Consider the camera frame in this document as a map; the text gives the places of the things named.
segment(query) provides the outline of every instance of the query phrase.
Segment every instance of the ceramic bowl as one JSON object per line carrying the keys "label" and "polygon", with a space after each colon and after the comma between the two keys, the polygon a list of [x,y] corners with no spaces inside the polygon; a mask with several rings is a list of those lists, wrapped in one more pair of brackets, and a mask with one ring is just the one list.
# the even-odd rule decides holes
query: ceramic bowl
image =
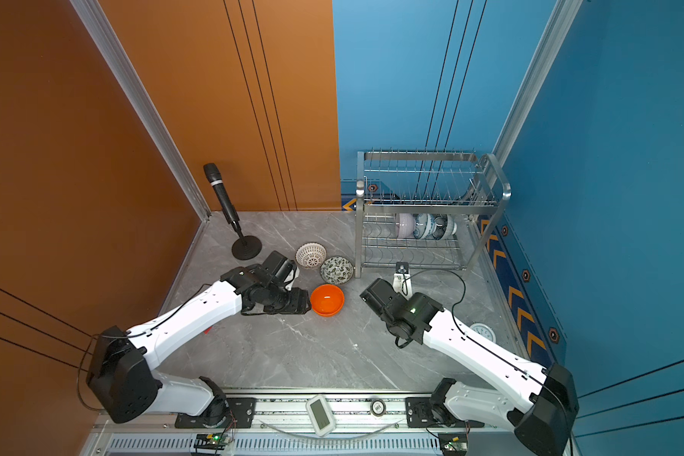
{"label": "ceramic bowl", "polygon": [[321,278],[332,285],[342,285],[349,282],[355,268],[345,257],[329,257],[319,267]]}
{"label": "ceramic bowl", "polygon": [[433,231],[431,232],[431,237],[438,241],[438,239],[441,239],[443,235],[446,233],[448,218],[446,215],[436,215],[433,221],[435,226],[433,228]]}
{"label": "ceramic bowl", "polygon": [[454,217],[452,215],[446,215],[446,221],[446,230],[443,233],[443,236],[440,237],[441,241],[446,241],[447,239],[450,239],[456,233],[456,229],[458,228],[456,226],[456,222],[454,222]]}
{"label": "ceramic bowl", "polygon": [[431,214],[416,214],[416,229],[413,230],[413,237],[423,239],[431,231]]}
{"label": "ceramic bowl", "polygon": [[395,214],[395,237],[409,239],[416,229],[416,218],[413,214]]}

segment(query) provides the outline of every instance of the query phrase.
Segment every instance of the blue wall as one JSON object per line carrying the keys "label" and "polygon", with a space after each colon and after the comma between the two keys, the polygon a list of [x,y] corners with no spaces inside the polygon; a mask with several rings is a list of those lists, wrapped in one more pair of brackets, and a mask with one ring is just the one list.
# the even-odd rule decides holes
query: blue wall
{"label": "blue wall", "polygon": [[[447,149],[490,152],[537,48],[554,0],[486,5]],[[483,0],[460,0],[428,149],[446,143]],[[340,176],[356,178],[356,152],[425,148],[455,0],[334,0]]]}
{"label": "blue wall", "polygon": [[[585,1],[505,165],[507,216],[567,336],[579,393],[684,358],[684,1]],[[684,364],[581,415],[684,388]],[[684,415],[684,393],[575,434]],[[684,454],[684,420],[584,436],[585,456]]]}

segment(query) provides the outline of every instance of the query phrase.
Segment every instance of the black microphone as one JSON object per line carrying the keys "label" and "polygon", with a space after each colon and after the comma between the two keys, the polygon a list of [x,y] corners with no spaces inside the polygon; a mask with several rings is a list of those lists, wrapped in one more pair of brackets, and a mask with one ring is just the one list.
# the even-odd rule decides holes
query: black microphone
{"label": "black microphone", "polygon": [[225,191],[225,186],[223,185],[223,178],[220,175],[220,171],[215,163],[207,163],[203,165],[203,170],[206,173],[208,182],[215,190],[215,195],[220,201],[220,206],[223,208],[223,215],[225,215],[226,221],[233,227],[233,230],[238,234],[238,241],[233,243],[230,251],[233,256],[238,260],[250,260],[261,252],[261,241],[255,236],[244,236],[241,231],[241,220],[238,218],[238,213],[236,208],[233,207],[233,203],[230,202],[228,197],[228,192]]}

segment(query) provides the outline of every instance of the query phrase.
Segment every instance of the round stand base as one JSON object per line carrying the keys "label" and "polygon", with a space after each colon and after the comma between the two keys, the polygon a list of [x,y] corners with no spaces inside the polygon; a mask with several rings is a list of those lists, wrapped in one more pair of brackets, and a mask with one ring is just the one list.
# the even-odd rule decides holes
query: round stand base
{"label": "round stand base", "polygon": [[261,252],[261,241],[256,236],[244,236],[242,240],[238,239],[233,242],[230,251],[237,260],[250,260]]}

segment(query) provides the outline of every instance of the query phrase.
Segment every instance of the stainless steel dish rack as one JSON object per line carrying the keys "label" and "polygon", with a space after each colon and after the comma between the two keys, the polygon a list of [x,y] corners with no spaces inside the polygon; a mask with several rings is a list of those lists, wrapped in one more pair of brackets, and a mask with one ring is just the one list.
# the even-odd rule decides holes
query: stainless steel dish rack
{"label": "stainless steel dish rack", "polygon": [[[363,268],[441,268],[470,272],[504,212],[511,187],[492,154],[379,150],[358,152],[355,276]],[[450,239],[398,239],[395,214],[488,215],[490,222],[465,260],[457,234]],[[475,223],[476,217],[456,219]]]}

